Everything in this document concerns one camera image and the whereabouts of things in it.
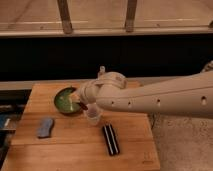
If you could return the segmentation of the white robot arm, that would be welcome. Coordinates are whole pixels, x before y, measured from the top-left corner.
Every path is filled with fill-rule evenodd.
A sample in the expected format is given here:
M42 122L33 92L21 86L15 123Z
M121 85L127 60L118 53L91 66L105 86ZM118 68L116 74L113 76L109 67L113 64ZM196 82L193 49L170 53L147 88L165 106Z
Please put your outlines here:
M110 111L213 119L213 60L198 74L136 88L127 88L118 72L101 73L81 84L73 101Z

